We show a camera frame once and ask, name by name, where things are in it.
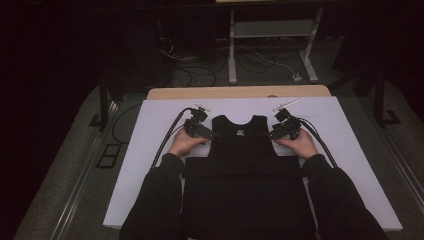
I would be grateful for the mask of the white board mat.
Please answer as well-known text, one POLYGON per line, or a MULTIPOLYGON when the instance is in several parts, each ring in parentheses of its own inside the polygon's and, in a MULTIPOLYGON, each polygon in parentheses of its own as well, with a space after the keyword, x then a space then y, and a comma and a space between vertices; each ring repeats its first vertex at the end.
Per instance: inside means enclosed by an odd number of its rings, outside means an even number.
POLYGON ((208 118, 204 121, 207 127, 211 127, 211 119, 219 115, 237 124, 250 121, 254 115, 262 115, 268 118, 269 125, 273 125, 276 123, 274 115, 280 107, 287 108, 296 117, 310 121, 329 148, 336 164, 351 178, 367 209, 380 226, 386 231, 403 229, 335 97, 144 101, 103 220, 104 226, 122 226, 171 124, 183 109, 197 105, 207 110, 208 118))

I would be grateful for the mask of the grey metal desk frame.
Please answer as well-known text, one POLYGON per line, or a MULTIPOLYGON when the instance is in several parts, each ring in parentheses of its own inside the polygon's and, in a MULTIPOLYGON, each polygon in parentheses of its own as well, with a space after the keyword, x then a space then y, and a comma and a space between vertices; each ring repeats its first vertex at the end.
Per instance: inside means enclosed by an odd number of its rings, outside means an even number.
POLYGON ((312 65, 309 55, 312 50, 324 8, 319 7, 312 19, 300 20, 276 20, 276 21, 247 21, 237 22, 235 13, 230 12, 229 24, 229 56, 228 78, 229 84, 237 83, 237 70, 235 61, 235 40, 242 38, 266 38, 266 37, 306 37, 307 44, 299 52, 302 65, 309 81, 316 83, 318 76, 312 65))

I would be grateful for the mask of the black metal stand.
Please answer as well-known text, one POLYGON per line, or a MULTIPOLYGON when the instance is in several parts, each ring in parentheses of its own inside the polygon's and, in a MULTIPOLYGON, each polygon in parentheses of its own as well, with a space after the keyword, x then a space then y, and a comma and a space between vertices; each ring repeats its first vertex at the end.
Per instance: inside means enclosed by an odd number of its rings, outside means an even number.
POLYGON ((103 131, 109 121, 109 108, 112 102, 121 101, 125 93, 123 78, 116 72, 108 72, 98 81, 100 113, 92 117, 89 126, 103 131))
POLYGON ((401 123, 393 110, 386 110, 384 108, 385 74, 378 64, 365 64, 357 70, 329 84, 327 88, 331 92, 334 92, 337 88, 355 79, 357 79, 357 83, 353 89, 355 96, 365 97, 371 90, 374 90, 373 116, 380 127, 385 128, 387 125, 397 125, 401 123))

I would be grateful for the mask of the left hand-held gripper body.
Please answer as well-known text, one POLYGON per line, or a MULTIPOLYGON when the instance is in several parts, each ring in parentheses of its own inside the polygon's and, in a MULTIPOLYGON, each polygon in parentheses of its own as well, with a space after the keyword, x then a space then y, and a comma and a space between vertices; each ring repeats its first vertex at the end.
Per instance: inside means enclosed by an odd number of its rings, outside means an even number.
POLYGON ((189 111, 192 116, 190 119, 185 120, 184 128, 189 136, 194 137, 195 135, 198 135, 198 130, 201 128, 207 128, 203 125, 203 122, 206 120, 208 115, 206 113, 206 109, 200 105, 198 105, 196 108, 190 108, 189 111))

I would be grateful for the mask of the person's right hand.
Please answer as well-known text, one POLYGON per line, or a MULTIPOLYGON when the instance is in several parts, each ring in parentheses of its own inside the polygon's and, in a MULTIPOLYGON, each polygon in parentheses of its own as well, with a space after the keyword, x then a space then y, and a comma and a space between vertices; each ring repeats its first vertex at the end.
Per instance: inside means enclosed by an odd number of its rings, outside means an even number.
POLYGON ((318 154, 318 149, 310 136, 304 129, 299 130, 299 135, 296 139, 277 139, 275 143, 289 148, 298 157, 308 160, 318 154))

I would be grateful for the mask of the person's left hand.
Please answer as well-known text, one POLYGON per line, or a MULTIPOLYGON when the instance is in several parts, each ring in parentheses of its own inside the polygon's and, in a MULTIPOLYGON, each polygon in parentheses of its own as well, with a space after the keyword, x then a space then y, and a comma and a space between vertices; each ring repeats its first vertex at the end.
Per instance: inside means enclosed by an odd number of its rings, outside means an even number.
POLYGON ((197 145, 204 144, 206 142, 208 142, 207 138, 191 137, 186 133, 186 130, 182 128, 175 134, 168 152, 177 157, 182 157, 189 153, 197 145))

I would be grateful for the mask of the metal floor rail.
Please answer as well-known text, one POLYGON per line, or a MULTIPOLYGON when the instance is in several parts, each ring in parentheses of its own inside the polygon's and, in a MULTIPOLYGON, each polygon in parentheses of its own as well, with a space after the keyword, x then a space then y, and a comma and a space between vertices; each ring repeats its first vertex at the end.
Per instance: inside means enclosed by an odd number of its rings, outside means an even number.
POLYGON ((370 119, 375 131, 378 133, 380 139, 384 142, 386 149, 390 152, 392 159, 395 162, 396 169, 399 172, 403 182, 407 186, 410 194, 415 200, 420 212, 424 215, 424 187, 419 183, 414 175, 410 166, 405 161, 399 148, 395 145, 392 136, 386 128, 383 128, 377 120, 373 117, 373 110, 371 104, 365 98, 359 99, 359 104, 363 109, 365 115, 370 119))
POLYGON ((95 168, 95 165, 100 157, 100 151, 105 145, 108 131, 110 129, 109 122, 115 117, 118 110, 119 106, 114 101, 107 103, 106 107, 101 107, 101 123, 103 124, 103 127, 97 133, 93 143, 91 144, 83 168, 77 178, 68 200, 66 201, 63 211, 49 240, 65 240, 68 229, 70 228, 80 205, 81 198, 87 188, 87 182, 90 177, 90 173, 95 168))

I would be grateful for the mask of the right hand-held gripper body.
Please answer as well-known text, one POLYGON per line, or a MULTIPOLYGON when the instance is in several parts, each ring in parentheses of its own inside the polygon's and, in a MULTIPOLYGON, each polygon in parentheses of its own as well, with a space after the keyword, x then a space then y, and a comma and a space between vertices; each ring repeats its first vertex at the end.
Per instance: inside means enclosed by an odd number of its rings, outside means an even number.
POLYGON ((293 100, 274 109, 277 123, 272 126, 272 129, 282 127, 284 129, 283 137, 288 136, 291 140, 298 137, 300 129, 300 120, 287 110, 287 106, 295 102, 296 100, 293 100))

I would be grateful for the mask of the black tank top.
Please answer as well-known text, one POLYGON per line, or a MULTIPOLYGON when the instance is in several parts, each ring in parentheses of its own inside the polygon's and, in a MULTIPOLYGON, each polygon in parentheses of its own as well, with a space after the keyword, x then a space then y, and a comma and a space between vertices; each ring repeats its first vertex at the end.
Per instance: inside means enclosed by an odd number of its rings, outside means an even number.
POLYGON ((296 156, 279 156, 267 118, 212 120, 205 157, 186 160, 182 235, 194 240, 316 240, 296 156))

